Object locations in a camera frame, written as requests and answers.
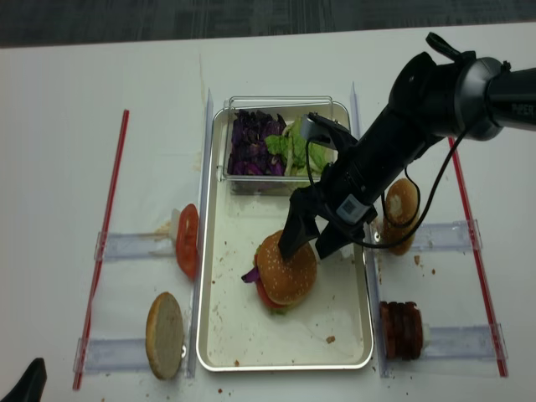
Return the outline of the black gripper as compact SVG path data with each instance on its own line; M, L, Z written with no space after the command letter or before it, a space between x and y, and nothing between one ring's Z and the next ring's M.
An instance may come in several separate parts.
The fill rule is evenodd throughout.
M319 257L325 259L346 245L364 239L363 227L377 217L377 185L357 161L337 161L326 166L321 179L295 190L278 246L284 260L316 239ZM316 217L328 224L321 232Z

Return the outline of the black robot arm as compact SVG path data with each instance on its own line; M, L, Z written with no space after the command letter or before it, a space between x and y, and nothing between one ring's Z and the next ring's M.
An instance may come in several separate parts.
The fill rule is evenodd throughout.
M282 257L313 242L325 258L345 245L364 244L364 226L388 186L414 160L445 137L487 141L503 128L535 128L535 72L514 71L506 61L460 52L430 33L426 39L448 58L437 64L416 55L399 73L389 102L361 137L315 113L304 115L307 144L338 154L318 181L290 198L279 240Z

